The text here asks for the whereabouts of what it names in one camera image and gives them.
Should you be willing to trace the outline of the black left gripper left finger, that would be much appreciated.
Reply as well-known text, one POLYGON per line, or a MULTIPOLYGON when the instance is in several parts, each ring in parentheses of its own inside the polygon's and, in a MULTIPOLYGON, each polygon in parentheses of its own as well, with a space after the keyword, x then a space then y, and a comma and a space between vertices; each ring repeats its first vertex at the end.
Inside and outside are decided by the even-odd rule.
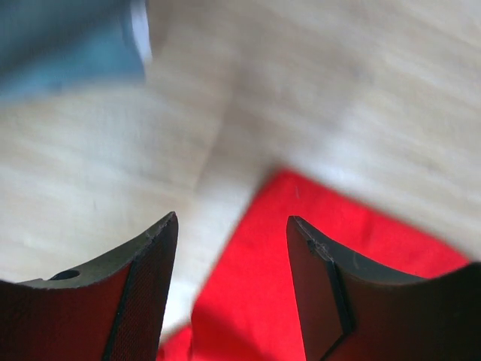
POLYGON ((84 264, 1 282, 3 360, 154 360, 177 247, 177 215, 84 264))

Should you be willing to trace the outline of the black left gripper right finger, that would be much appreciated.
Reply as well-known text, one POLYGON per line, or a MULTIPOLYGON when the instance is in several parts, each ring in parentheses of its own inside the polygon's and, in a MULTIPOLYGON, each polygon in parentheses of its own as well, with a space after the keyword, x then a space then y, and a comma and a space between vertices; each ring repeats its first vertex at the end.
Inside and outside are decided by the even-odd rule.
POLYGON ((382 265, 300 217, 286 238, 308 360, 478 360, 480 264, 435 278, 382 265))

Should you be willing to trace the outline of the red t shirt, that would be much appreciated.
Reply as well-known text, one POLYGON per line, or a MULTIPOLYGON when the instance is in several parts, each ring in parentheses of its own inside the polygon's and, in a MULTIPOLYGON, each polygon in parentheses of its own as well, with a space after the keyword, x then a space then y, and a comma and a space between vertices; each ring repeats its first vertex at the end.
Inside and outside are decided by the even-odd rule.
POLYGON ((302 360, 286 243, 299 216, 341 244, 397 270, 432 278, 468 260, 443 241, 290 171, 258 191, 201 289, 190 322, 160 360, 302 360))

